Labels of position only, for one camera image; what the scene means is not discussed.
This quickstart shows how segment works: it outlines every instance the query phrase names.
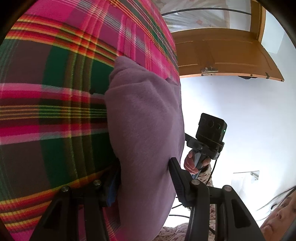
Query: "woman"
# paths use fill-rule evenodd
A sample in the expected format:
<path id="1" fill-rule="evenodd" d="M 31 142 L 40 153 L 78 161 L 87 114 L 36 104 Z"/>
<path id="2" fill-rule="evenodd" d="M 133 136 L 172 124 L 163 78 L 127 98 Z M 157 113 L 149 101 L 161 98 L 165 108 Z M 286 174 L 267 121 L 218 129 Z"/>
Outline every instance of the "woman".
<path id="1" fill-rule="evenodd" d="M 207 181 L 211 173 L 210 161 L 211 160 L 209 158 L 204 160 L 203 166 L 206 171 L 201 173 L 198 177 L 198 179 L 204 183 Z M 192 151 L 190 151 L 185 158 L 184 168 L 189 171 L 190 174 L 198 173 L 198 170 L 194 166 L 194 156 Z M 213 186 L 212 180 L 209 181 L 209 186 Z M 268 204 L 283 194 L 286 194 L 286 196 L 279 204 L 273 205 L 273 207 L 276 206 L 276 208 L 271 212 L 260 227 L 266 241 L 280 241 L 287 229 L 290 227 L 291 223 L 296 218 L 296 186 L 280 193 Z M 163 227 L 159 235 L 153 241 L 184 241 L 187 226 L 188 223 L 183 223 L 175 228 Z M 210 208 L 210 228 L 215 229 L 215 208 L 213 205 L 211 205 Z M 209 232 L 208 240 L 214 241 L 214 239 L 215 236 Z"/>

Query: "door latch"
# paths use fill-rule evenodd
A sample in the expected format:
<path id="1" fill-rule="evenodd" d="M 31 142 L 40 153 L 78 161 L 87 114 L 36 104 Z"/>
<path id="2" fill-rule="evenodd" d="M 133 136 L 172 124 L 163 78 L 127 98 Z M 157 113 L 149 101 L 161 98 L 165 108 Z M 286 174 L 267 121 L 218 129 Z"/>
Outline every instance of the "door latch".
<path id="1" fill-rule="evenodd" d="M 205 67 L 204 69 L 200 69 L 200 71 L 202 73 L 217 73 L 218 70 L 217 69 L 214 69 L 212 66 L 211 67 Z"/>

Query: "plaid blanket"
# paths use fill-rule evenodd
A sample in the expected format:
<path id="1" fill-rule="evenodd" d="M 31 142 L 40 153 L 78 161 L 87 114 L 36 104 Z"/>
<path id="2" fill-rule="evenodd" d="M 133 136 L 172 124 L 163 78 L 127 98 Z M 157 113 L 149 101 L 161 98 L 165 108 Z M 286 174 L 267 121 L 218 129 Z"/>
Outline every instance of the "plaid blanket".
<path id="1" fill-rule="evenodd" d="M 0 218 L 29 240 L 63 185 L 115 160 L 104 93 L 117 56 L 179 82 L 174 41 L 149 0 L 38 0 L 0 46 Z M 116 204 L 104 210 L 123 240 Z"/>

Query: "black bracket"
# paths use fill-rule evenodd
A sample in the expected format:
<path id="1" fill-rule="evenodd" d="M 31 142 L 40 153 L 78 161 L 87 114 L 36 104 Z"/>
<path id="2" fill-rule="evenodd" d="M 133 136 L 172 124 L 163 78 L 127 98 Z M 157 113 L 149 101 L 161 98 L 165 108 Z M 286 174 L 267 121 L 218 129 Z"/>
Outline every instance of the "black bracket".
<path id="1" fill-rule="evenodd" d="M 208 187 L 182 170 L 175 157 L 169 160 L 169 171 L 179 201 L 191 213 L 185 241 L 207 241 L 210 204 L 216 204 L 216 241 L 265 241 L 254 218 L 231 186 Z"/>
<path id="2" fill-rule="evenodd" d="M 102 208 L 110 207 L 115 201 L 119 184 L 120 165 L 117 163 L 100 180 L 85 187 L 63 186 L 41 217 L 30 241 L 79 241 L 80 205 L 84 205 L 87 241 L 109 241 Z"/>
<path id="3" fill-rule="evenodd" d="M 209 146 L 200 142 L 199 140 L 193 138 L 192 136 L 185 133 L 185 141 L 188 147 L 192 148 L 196 152 L 201 153 L 202 155 L 210 157 L 212 160 L 217 160 L 220 156 L 220 152 L 223 149 L 224 142 L 221 142 L 217 150 L 211 150 Z"/>

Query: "nose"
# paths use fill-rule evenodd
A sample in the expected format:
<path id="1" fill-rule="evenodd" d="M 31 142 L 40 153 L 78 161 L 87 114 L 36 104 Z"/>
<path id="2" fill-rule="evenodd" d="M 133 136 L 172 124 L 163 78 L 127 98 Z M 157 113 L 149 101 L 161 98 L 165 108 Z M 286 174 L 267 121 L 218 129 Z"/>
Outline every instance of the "nose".
<path id="1" fill-rule="evenodd" d="M 277 213 L 277 214 L 276 214 L 276 217 L 277 217 L 278 219 L 282 219 L 282 215 L 281 215 L 280 213 Z"/>

